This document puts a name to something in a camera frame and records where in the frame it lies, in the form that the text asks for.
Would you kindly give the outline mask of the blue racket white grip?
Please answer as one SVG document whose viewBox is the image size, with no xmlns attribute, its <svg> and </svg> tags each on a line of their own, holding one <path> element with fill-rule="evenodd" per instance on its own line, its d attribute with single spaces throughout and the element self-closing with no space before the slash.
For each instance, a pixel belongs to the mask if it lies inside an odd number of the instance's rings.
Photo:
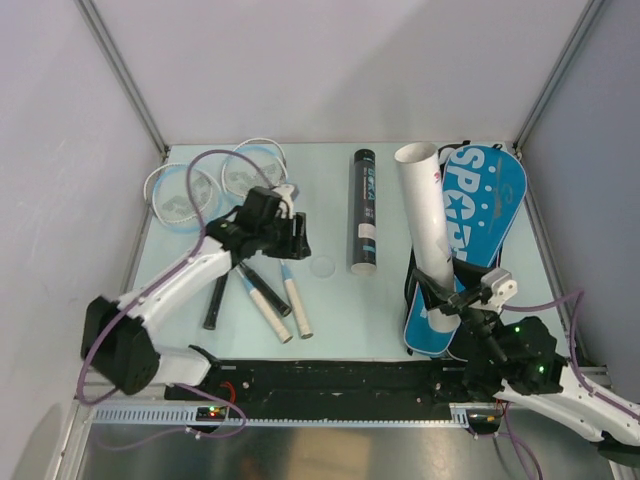
<svg viewBox="0 0 640 480">
<path fill-rule="evenodd" d="M 228 195 L 227 197 L 229 199 L 240 201 L 235 197 L 230 197 Z M 296 327 L 297 327 L 299 337 L 301 339 L 309 339 L 313 336 L 313 331 L 308 319 L 307 312 L 303 305 L 299 290 L 297 288 L 293 274 L 291 272 L 291 269 L 289 268 L 289 265 L 284 260 L 280 260 L 280 269 L 281 269 L 281 276 L 282 276 L 284 289 L 287 295 L 287 299 L 285 301 L 292 308 L 291 313 L 294 315 L 294 320 L 296 322 Z"/>
</svg>

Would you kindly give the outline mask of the black shuttlecock tube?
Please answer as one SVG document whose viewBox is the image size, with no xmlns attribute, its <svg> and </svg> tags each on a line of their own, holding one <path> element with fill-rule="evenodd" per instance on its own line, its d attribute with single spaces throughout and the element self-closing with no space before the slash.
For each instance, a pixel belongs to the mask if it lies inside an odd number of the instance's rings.
<svg viewBox="0 0 640 480">
<path fill-rule="evenodd" d="M 357 150 L 350 173 L 350 269 L 369 276 L 377 270 L 375 153 Z"/>
</svg>

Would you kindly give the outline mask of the blue racket bag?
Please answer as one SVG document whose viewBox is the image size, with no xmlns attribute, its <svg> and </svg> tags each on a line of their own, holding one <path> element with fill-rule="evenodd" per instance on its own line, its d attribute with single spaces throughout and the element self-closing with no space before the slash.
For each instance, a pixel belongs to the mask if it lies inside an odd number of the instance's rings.
<svg viewBox="0 0 640 480">
<path fill-rule="evenodd" d="M 479 267 L 497 267 L 527 191 L 522 165 L 501 144 L 488 146 L 468 140 L 439 147 L 438 157 L 453 256 Z M 405 280 L 404 296 L 403 339 L 408 352 L 430 358 L 448 356 L 451 343 L 462 330 L 433 330 L 420 288 L 411 278 Z"/>
</svg>

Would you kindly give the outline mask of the white shuttlecock tube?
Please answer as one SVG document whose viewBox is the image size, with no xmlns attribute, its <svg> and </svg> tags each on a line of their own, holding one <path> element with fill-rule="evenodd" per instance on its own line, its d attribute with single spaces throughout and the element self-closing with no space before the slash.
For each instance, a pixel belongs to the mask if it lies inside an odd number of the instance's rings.
<svg viewBox="0 0 640 480">
<path fill-rule="evenodd" d="M 429 142 L 415 142 L 398 149 L 394 160 L 414 252 L 414 269 L 454 290 L 438 149 Z M 439 305 L 425 304 L 425 307 L 434 331 L 449 333 L 459 326 L 459 317 L 441 313 Z"/>
</svg>

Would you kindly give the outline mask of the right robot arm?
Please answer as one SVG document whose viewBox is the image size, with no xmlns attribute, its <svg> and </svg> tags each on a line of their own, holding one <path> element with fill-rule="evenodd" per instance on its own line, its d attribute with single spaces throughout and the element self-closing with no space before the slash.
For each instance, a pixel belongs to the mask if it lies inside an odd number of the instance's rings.
<svg viewBox="0 0 640 480">
<path fill-rule="evenodd" d="M 609 461 L 639 465 L 639 406 L 585 378 L 557 353 L 556 338 L 536 316 L 506 325 L 500 315 L 517 283 L 502 268 L 461 266 L 464 288 L 439 285 L 419 269 L 412 280 L 436 313 L 458 317 L 474 343 L 461 383 L 476 401 L 488 397 L 544 415 L 594 444 Z"/>
</svg>

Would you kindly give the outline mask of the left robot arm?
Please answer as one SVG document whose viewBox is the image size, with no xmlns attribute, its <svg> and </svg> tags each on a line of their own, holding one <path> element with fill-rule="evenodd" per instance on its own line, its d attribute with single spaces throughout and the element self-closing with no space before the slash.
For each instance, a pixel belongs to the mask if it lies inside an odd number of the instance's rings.
<svg viewBox="0 0 640 480">
<path fill-rule="evenodd" d="M 94 299 L 86 310 L 82 358 L 126 395 L 160 383 L 186 384 L 201 399 L 214 397 L 222 376 L 212 368 L 213 356 L 195 345 L 157 346 L 155 337 L 172 311 L 256 253 L 309 257 L 297 195 L 293 184 L 250 189 L 242 205 L 210 221 L 194 248 L 146 286 L 115 301 Z"/>
</svg>

